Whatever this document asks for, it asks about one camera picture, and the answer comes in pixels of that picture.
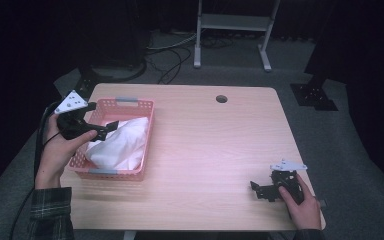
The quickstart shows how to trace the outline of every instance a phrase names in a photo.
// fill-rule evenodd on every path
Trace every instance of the person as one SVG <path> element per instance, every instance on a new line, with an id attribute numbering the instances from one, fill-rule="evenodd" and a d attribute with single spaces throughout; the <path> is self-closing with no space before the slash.
<path id="1" fill-rule="evenodd" d="M 292 221 L 297 227 L 294 239 L 325 239 L 321 231 L 320 203 L 311 194 L 310 189 L 299 174 L 297 174 L 297 180 L 304 195 L 304 201 L 299 205 L 286 188 L 279 187 L 280 195 L 285 201 Z"/>
<path id="2" fill-rule="evenodd" d="M 71 188 L 61 187 L 60 178 L 65 166 L 75 151 L 92 140 L 97 132 L 91 130 L 81 136 L 66 140 L 59 134 L 58 115 L 49 117 L 47 143 L 44 146 L 40 165 L 35 179 L 32 196 L 28 239 L 74 239 L 71 214 Z M 324 239 L 320 219 L 320 205 L 311 194 L 308 186 L 297 175 L 304 194 L 304 201 L 298 205 L 289 192 L 280 187 L 292 221 L 297 227 L 295 240 Z"/>

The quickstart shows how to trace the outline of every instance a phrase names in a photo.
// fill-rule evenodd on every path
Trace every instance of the wrist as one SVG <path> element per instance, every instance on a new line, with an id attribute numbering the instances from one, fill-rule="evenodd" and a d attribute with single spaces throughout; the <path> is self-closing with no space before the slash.
<path id="1" fill-rule="evenodd" d="M 60 188 L 59 176 L 47 176 L 43 173 L 38 173 L 35 179 L 35 189 Z"/>
<path id="2" fill-rule="evenodd" d="M 296 227 L 298 230 L 304 230 L 304 229 L 322 230 L 321 221 L 313 222 L 313 223 L 307 222 L 307 223 L 296 224 Z"/>

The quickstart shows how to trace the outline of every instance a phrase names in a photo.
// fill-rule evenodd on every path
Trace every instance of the white towel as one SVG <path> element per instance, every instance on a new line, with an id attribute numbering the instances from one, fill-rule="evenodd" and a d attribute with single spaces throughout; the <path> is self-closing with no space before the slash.
<path id="1" fill-rule="evenodd" d="M 144 155 L 147 129 L 146 117 L 120 122 L 105 141 L 89 143 L 86 158 L 101 169 L 134 170 Z"/>

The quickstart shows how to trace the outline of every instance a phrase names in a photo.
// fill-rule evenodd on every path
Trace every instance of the pink basket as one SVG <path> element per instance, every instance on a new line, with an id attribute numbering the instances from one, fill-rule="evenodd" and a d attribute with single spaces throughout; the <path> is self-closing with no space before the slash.
<path id="1" fill-rule="evenodd" d="M 86 159 L 85 152 L 88 143 L 81 146 L 70 159 L 68 169 L 75 171 L 81 178 L 115 181 L 142 181 L 145 174 L 145 163 L 149 147 L 149 139 L 154 119 L 154 102 L 118 97 L 115 99 L 99 99 L 96 109 L 89 119 L 90 124 L 105 126 L 114 121 L 127 121 L 134 118 L 148 118 L 145 151 L 141 164 L 134 170 L 106 170 L 97 168 Z"/>

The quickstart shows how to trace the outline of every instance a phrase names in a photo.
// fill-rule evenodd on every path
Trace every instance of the human hand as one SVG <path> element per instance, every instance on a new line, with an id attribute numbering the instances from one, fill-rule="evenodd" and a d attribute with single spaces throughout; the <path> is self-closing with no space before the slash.
<path id="1" fill-rule="evenodd" d="M 61 187 L 60 177 L 70 158 L 80 146 L 92 140 L 97 135 L 95 130 L 91 130 L 77 138 L 66 140 L 60 134 L 57 126 L 57 118 L 58 115 L 54 114 L 49 117 L 48 120 L 46 139 L 49 142 L 45 145 L 40 160 L 35 179 L 36 189 Z"/>
<path id="2" fill-rule="evenodd" d="M 292 198 L 291 194 L 284 187 L 279 187 L 280 195 L 288 206 L 292 221 L 298 230 L 300 229 L 319 229 L 322 230 L 322 222 L 320 218 L 320 203 L 311 194 L 307 184 L 297 174 L 297 180 L 301 186 L 304 201 L 298 205 Z"/>

